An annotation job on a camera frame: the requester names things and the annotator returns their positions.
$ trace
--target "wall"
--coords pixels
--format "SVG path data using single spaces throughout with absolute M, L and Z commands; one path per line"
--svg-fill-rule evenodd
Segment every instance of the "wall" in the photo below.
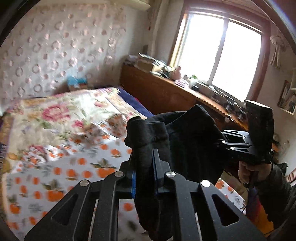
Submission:
M 64 92 L 71 75 L 94 86 L 118 85 L 123 59 L 142 49 L 147 17 L 139 10 L 103 0 L 45 3 L 27 12 L 0 48 L 2 106 Z
M 171 0 L 169 3 L 167 14 L 163 19 L 162 31 L 157 38 L 158 52 L 156 57 L 158 59 L 167 61 L 169 58 L 182 6 L 183 0 Z M 274 35 L 277 33 L 277 27 L 271 24 L 271 34 Z M 289 165 L 287 168 L 288 174 L 296 168 L 296 118 L 277 107 L 284 81 L 291 81 L 291 69 L 296 67 L 296 56 L 287 42 L 286 45 L 287 49 L 281 55 L 281 70 L 277 70 L 271 65 L 268 65 L 257 101 L 272 107 L 275 119 L 274 131 L 279 135 L 280 142 L 284 143 L 287 140 L 290 141 L 290 148 L 280 158 L 281 162 L 286 162 Z M 275 47 L 271 45 L 269 61 L 272 58 L 274 49 Z

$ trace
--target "silver screw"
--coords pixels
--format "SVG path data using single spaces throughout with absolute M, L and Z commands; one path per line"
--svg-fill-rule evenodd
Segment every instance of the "silver screw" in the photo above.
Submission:
M 205 188 L 208 188 L 209 186 L 211 186 L 211 183 L 210 183 L 210 181 L 208 181 L 208 180 L 202 180 L 202 181 L 200 182 L 200 184 L 201 184 L 202 186 L 204 186 Z
M 172 171 L 169 171 L 166 173 L 166 176 L 167 177 L 174 177 L 176 175 L 176 173 L 172 172 Z
M 124 175 L 124 173 L 122 171 L 117 171 L 117 172 L 114 173 L 114 175 L 116 177 L 122 177 Z
M 89 182 L 88 182 L 88 180 L 82 180 L 79 184 L 82 187 L 86 187 L 89 184 Z

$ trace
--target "person's arm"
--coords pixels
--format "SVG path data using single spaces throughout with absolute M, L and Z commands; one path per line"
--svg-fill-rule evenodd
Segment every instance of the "person's arm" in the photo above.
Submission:
M 249 182 L 250 171 L 259 171 L 256 189 L 268 220 L 274 223 L 276 229 L 287 219 L 293 204 L 296 202 L 296 186 L 291 187 L 276 165 L 271 169 L 271 164 L 250 166 L 239 162 L 241 182 Z

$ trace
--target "window pane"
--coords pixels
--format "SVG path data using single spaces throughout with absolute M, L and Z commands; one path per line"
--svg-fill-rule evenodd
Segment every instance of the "window pane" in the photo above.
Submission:
M 194 14 L 179 62 L 181 73 L 208 81 L 223 33 L 223 19 Z
M 260 47 L 261 34 L 229 22 L 212 84 L 244 101 L 257 68 Z

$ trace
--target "folded black fabric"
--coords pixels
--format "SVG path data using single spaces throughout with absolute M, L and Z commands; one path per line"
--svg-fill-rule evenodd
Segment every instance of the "folded black fabric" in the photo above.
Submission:
M 173 235 L 173 201 L 154 196 L 152 149 L 171 170 L 187 180 L 207 179 L 216 183 L 225 160 L 214 148 L 223 135 L 213 118 L 200 105 L 187 112 L 169 112 L 146 120 L 134 117 L 127 123 L 125 144 L 133 149 L 131 162 L 136 168 L 135 206 L 142 227 L 153 241 L 165 241 Z

